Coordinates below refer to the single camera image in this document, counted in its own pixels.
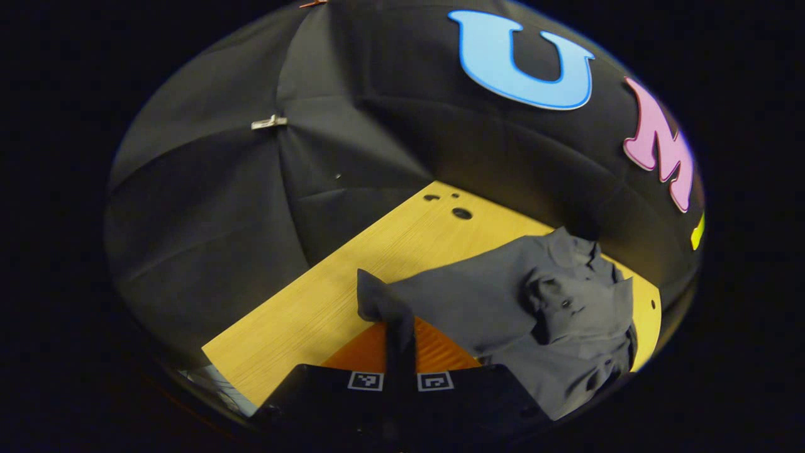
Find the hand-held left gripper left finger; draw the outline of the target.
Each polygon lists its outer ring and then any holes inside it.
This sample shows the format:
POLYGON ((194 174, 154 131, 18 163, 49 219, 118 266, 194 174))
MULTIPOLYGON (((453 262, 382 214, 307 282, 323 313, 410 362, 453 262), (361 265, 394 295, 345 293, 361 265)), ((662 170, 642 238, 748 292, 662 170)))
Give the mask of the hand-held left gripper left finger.
POLYGON ((400 441, 402 438, 402 322, 377 322, 337 352, 367 364, 299 364, 252 416, 259 427, 287 433, 293 441, 400 441))

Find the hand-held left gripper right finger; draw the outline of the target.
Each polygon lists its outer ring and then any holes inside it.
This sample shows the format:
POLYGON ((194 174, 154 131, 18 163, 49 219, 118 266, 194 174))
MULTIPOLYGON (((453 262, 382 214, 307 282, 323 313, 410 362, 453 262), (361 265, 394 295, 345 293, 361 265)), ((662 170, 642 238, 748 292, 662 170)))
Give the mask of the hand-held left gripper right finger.
POLYGON ((401 398, 407 444, 498 444, 552 424, 508 367, 480 365, 418 316, 413 333, 415 373, 401 398))

